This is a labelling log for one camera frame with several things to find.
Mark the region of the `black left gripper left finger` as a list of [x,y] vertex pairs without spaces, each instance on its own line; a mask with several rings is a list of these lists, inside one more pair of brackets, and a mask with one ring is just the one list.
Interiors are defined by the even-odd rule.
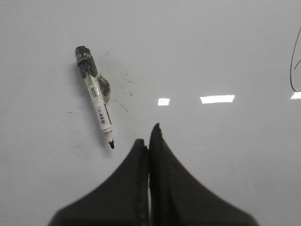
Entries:
[[135,140],[119,167],[95,190],[60,209],[50,226],[147,226],[149,151]]

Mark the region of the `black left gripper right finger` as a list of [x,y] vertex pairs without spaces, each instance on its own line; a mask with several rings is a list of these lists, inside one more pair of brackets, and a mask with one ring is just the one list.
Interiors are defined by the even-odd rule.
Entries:
[[150,136],[151,223],[154,226],[256,226],[248,213],[198,182],[179,162],[156,124]]

